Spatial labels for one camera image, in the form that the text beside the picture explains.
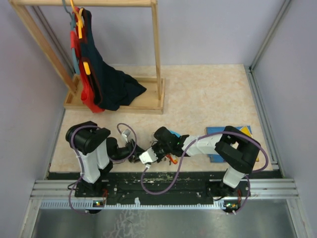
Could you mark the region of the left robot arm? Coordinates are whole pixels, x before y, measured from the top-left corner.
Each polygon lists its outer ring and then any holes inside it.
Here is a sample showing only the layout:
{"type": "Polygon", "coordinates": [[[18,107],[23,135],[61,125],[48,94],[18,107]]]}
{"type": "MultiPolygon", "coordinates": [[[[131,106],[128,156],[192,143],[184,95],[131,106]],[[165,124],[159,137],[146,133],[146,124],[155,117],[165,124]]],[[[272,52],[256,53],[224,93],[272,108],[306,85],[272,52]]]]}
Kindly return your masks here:
{"type": "Polygon", "coordinates": [[[66,133],[65,139],[76,154],[80,165],[79,183],[91,196],[99,196],[103,191],[101,175],[110,172],[114,164],[123,163],[137,156],[137,136],[135,131],[127,127],[120,135],[125,140],[125,145],[119,147],[117,140],[110,137],[111,131],[99,127],[92,121],[72,126],[66,133]]]}

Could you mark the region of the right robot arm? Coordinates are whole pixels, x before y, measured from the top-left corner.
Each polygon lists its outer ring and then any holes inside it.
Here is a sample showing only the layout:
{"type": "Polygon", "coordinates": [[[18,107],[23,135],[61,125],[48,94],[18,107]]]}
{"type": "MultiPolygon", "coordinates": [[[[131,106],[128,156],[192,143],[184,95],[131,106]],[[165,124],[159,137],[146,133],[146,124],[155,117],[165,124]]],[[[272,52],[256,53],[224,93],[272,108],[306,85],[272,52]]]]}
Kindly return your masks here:
{"type": "Polygon", "coordinates": [[[161,127],[154,136],[157,142],[146,151],[144,163],[160,161],[167,154],[177,157],[219,155],[229,165],[221,184],[227,196],[233,196],[239,190],[241,179],[253,171],[261,148],[257,141],[232,126],[204,136],[176,136],[161,127]]]}

